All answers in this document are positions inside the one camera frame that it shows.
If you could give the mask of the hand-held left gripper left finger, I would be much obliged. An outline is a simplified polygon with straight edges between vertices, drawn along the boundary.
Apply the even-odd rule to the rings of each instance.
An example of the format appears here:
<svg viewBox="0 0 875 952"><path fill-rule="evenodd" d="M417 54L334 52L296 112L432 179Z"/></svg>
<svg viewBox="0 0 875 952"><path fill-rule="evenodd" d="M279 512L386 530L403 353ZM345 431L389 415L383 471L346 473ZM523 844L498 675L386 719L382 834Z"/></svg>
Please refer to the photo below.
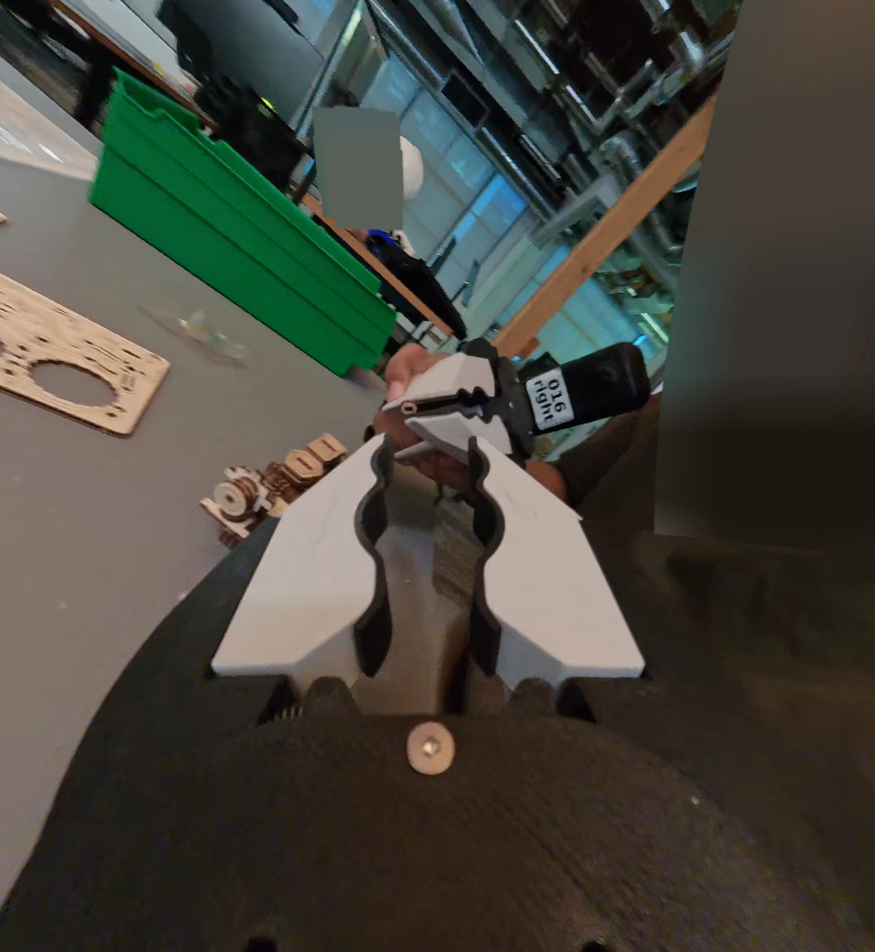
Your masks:
<svg viewBox="0 0 875 952"><path fill-rule="evenodd" d="M211 661L217 678L279 676L303 697L324 677L379 673L393 621L376 545L393 473L394 443L378 435L278 518Z"/></svg>

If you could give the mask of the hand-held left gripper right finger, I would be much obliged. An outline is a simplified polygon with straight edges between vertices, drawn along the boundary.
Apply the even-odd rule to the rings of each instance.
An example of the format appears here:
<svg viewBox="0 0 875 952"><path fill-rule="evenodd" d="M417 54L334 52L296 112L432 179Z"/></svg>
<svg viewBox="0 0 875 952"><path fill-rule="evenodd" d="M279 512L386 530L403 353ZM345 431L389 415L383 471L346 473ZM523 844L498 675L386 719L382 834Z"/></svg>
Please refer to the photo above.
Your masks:
<svg viewBox="0 0 875 952"><path fill-rule="evenodd" d="M469 649L509 689L638 679L645 660L572 508L487 439L468 457L476 565Z"/></svg>

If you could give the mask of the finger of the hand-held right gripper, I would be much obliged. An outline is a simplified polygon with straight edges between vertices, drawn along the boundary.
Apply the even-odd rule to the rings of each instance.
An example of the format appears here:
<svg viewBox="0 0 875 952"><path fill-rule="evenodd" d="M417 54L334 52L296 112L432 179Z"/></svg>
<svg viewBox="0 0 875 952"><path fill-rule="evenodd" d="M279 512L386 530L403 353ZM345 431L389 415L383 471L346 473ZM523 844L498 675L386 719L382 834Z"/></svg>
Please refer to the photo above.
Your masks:
<svg viewBox="0 0 875 952"><path fill-rule="evenodd" d="M382 412L397 411L404 401L416 402L417 414L440 411L471 411L500 395L492 360L456 353L436 363L406 388L398 399L385 403Z"/></svg>
<svg viewBox="0 0 875 952"><path fill-rule="evenodd" d="M404 416L405 426L419 437L419 442L404 449L404 458L437 451L468 461L472 438L488 442L497 451L513 457L517 441L510 426L513 404L486 404L471 411L440 411Z"/></svg>

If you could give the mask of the wooden puzzle model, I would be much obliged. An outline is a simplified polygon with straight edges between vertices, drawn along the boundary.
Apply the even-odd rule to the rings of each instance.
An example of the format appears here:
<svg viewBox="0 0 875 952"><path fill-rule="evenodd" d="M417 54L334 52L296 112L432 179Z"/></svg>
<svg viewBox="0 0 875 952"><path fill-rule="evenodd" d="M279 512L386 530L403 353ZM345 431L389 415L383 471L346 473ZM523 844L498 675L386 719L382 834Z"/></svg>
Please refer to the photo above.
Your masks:
<svg viewBox="0 0 875 952"><path fill-rule="evenodd" d="M348 457L335 437L323 434L263 469L230 467L200 501L217 524L218 540L232 548L267 518L280 518L309 488Z"/></svg>

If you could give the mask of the grey desk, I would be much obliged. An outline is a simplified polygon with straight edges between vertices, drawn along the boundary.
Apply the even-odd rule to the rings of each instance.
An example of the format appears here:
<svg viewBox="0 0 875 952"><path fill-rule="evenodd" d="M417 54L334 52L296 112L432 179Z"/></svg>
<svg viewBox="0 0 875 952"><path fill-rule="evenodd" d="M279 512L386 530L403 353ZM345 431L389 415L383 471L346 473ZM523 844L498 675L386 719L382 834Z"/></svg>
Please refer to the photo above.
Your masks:
<svg viewBox="0 0 875 952"><path fill-rule="evenodd" d="M233 464L323 433L354 449L381 380L343 378L93 208L85 182L0 161L0 272L166 359L134 434L0 392L0 904L74 750L146 637L224 556L198 500ZM210 363L137 307L248 349Z"/></svg>

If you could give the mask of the person's right hand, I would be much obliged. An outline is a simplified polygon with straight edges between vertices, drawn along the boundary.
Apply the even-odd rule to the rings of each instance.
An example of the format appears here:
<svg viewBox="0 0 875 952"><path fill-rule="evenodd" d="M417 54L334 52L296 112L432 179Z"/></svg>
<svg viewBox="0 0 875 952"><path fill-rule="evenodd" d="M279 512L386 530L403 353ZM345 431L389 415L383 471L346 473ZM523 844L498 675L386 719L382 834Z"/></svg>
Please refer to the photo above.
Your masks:
<svg viewBox="0 0 875 952"><path fill-rule="evenodd" d="M446 357L446 354L431 353L415 343L401 347L392 356L384 371L385 403L400 400L407 388L420 375ZM419 442L418 436L405 426L396 413L386 412L384 409L379 409L375 414L367 433L388 434L396 450L406 449ZM454 492L469 493L470 491L468 466L446 454L429 451L402 460L396 459L396 464L417 470L423 477L448 487Z"/></svg>

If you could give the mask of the background wooden table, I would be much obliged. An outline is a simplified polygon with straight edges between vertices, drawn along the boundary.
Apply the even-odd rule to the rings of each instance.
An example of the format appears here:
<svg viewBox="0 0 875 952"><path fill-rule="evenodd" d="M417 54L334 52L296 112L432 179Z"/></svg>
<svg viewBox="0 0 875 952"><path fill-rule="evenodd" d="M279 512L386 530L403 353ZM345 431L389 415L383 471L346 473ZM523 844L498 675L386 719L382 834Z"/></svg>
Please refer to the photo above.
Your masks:
<svg viewBox="0 0 875 952"><path fill-rule="evenodd" d="M335 226L330 219L322 215L321 202L305 192L300 202L300 207L306 209L312 215L312 219L321 225L327 232L332 234L336 240L347 247L353 256L358 257L364 266L374 271L381 279L381 295L398 307L396 301L403 302L411 309L412 315L420 316L422 321L428 322L440 331L450 337L455 337L455 328L445 322L434 310L420 299L399 277L387 268L384 263L376 257L358 237L348 230L343 230Z"/></svg>

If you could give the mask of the wooden beam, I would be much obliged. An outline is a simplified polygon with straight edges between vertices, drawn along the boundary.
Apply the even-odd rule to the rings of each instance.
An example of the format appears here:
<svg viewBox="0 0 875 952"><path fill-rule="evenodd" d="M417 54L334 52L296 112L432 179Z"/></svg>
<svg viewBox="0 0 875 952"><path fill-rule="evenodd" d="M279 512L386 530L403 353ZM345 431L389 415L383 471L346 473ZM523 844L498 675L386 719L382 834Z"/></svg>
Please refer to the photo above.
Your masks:
<svg viewBox="0 0 875 952"><path fill-rule="evenodd" d="M494 342L499 356L513 358L526 351L539 331L701 160L719 92L717 88L503 327Z"/></svg>

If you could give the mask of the small clear plastic bag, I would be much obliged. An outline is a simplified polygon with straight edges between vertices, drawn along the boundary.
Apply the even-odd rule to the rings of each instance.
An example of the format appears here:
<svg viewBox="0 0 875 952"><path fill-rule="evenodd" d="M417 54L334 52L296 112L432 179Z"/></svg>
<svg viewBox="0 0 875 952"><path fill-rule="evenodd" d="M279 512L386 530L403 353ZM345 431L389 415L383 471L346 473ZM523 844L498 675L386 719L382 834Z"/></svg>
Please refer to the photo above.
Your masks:
<svg viewBox="0 0 875 952"><path fill-rule="evenodd" d="M191 350L210 363L229 367L245 367L248 349L221 333L202 311L181 314L140 304L137 309L168 334L180 339Z"/></svg>

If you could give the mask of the green bin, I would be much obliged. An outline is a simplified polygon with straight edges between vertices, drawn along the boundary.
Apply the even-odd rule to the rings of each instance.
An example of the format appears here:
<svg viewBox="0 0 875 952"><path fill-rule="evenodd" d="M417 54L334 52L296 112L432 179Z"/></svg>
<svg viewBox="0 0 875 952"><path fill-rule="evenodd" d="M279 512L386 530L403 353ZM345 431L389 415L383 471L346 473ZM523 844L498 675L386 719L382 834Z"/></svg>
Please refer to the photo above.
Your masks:
<svg viewBox="0 0 875 952"><path fill-rule="evenodd" d="M115 69L89 202L338 376L396 313L381 279L197 116Z"/></svg>

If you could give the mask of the wooden sheet with round holes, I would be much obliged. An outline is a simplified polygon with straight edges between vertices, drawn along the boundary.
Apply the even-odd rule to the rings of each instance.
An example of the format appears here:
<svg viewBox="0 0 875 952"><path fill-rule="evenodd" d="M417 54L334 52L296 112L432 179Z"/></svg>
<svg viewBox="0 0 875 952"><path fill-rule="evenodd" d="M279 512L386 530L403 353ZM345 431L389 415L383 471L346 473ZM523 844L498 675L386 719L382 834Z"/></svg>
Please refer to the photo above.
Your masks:
<svg viewBox="0 0 875 952"><path fill-rule="evenodd" d="M73 367L111 390L105 404L82 404L41 387L35 369ZM158 354L0 273L0 391L127 437L170 371Z"/></svg>

